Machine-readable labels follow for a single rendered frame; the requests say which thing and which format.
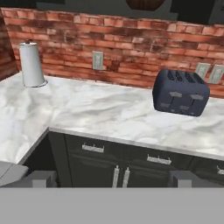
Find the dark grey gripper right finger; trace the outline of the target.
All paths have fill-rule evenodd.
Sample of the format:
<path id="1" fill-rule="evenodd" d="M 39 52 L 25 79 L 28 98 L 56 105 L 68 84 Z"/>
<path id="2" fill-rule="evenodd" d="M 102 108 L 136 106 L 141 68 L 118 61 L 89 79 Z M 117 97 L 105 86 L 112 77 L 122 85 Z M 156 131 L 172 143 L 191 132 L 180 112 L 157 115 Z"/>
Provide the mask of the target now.
<path id="1" fill-rule="evenodd" d="M 218 184 L 199 178 L 190 171 L 170 171 L 168 186 L 177 188 L 219 187 Z"/>

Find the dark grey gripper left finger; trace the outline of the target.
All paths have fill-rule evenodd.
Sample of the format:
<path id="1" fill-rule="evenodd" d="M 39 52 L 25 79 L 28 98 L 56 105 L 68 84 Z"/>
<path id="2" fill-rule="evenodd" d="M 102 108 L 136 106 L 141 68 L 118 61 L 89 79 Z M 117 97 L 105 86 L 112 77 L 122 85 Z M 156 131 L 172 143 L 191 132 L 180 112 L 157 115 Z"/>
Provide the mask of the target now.
<path id="1" fill-rule="evenodd" d="M 22 188 L 47 188 L 56 187 L 56 171 L 34 171 L 25 178 L 10 183 L 7 187 Z"/>

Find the brown wooden bowl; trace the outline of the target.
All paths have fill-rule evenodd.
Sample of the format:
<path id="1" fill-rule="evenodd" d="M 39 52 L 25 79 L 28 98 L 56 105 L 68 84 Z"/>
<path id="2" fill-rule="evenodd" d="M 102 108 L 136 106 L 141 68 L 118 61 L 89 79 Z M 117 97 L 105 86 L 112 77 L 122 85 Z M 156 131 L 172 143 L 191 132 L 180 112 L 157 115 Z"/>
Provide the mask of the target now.
<path id="1" fill-rule="evenodd" d="M 155 11 L 165 0 L 125 0 L 132 10 Z"/>

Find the dark cabinet drawer front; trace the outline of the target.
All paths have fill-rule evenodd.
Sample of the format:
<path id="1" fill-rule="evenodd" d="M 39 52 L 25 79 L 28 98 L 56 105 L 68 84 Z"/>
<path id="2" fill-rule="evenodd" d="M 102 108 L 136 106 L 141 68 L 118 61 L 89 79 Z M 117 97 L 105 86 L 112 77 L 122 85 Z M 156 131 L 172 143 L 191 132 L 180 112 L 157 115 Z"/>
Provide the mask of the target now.
<path id="1" fill-rule="evenodd" d="M 217 165 L 224 170 L 224 161 L 195 157 L 190 163 L 188 170 L 196 174 L 201 179 L 224 186 L 224 175 L 217 173 Z"/>
<path id="2" fill-rule="evenodd" d="M 155 150 L 140 146 L 129 147 L 129 159 L 156 169 L 186 170 L 193 160 L 193 156 L 176 152 Z"/>
<path id="3" fill-rule="evenodd" d="M 129 159 L 130 150 L 127 145 L 84 136 L 65 135 L 66 146 L 70 152 L 106 159 Z"/>

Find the dark cabinet door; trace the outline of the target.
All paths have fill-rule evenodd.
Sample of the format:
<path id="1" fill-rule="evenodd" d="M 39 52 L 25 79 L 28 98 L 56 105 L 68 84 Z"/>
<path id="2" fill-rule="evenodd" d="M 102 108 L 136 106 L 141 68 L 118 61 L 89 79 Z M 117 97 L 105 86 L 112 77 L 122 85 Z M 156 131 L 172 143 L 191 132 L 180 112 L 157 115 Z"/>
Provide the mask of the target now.
<path id="1" fill-rule="evenodd" d="M 153 170 L 139 166 L 130 166 L 129 183 L 127 187 L 167 187 L 169 172 Z"/>
<path id="2" fill-rule="evenodd" d="M 117 163 L 75 154 L 68 159 L 74 187 L 112 187 Z"/>

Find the grey appliance corner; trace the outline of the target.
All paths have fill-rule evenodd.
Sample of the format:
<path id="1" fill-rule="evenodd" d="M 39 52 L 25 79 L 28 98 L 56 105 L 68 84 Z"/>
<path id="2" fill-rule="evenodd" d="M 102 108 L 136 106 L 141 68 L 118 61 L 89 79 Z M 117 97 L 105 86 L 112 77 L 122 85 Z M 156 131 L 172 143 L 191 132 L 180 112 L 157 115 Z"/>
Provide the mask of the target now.
<path id="1" fill-rule="evenodd" d="M 28 170 L 27 166 L 0 161 L 0 186 L 22 179 Z"/>

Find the dark blue four-slot toaster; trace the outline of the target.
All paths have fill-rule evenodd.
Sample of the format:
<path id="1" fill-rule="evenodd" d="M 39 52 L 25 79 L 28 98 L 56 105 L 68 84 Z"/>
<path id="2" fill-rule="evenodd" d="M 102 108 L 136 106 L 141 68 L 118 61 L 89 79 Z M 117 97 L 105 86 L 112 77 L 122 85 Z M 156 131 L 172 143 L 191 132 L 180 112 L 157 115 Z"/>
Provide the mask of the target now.
<path id="1" fill-rule="evenodd" d="M 152 90 L 154 109 L 184 116 L 200 116 L 207 105 L 210 88 L 196 74 L 161 69 Z"/>

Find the white paper towel roll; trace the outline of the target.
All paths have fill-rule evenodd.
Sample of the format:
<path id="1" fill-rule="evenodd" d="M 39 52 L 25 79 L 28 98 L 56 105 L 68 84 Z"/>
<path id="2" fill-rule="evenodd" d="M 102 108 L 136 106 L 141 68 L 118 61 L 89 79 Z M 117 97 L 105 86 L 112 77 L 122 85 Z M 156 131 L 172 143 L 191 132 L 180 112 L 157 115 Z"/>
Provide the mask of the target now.
<path id="1" fill-rule="evenodd" d="M 47 84 L 44 77 L 39 49 L 36 42 L 26 39 L 19 44 L 23 84 L 26 88 L 40 88 Z"/>

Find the grey wall outlet plate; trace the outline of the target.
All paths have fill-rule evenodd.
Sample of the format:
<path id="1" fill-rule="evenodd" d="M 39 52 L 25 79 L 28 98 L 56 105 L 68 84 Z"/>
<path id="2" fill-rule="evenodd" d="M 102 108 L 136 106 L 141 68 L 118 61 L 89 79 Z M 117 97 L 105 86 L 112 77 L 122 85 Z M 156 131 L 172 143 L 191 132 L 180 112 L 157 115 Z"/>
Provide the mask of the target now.
<path id="1" fill-rule="evenodd" d="M 223 74 L 224 65 L 215 65 L 207 82 L 210 84 L 218 84 Z"/>
<path id="2" fill-rule="evenodd" d="M 198 74 L 202 79 L 205 79 L 210 65 L 208 63 L 198 63 L 195 69 L 195 73 Z"/>

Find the grey wall switch plate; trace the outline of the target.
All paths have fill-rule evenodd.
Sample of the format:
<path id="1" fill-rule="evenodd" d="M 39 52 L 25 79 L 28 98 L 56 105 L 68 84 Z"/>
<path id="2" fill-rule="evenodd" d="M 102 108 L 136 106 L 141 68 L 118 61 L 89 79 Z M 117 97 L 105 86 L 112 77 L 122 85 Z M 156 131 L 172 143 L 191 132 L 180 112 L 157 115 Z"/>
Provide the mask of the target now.
<path id="1" fill-rule="evenodd" d="M 93 69 L 103 69 L 103 52 L 93 51 Z"/>

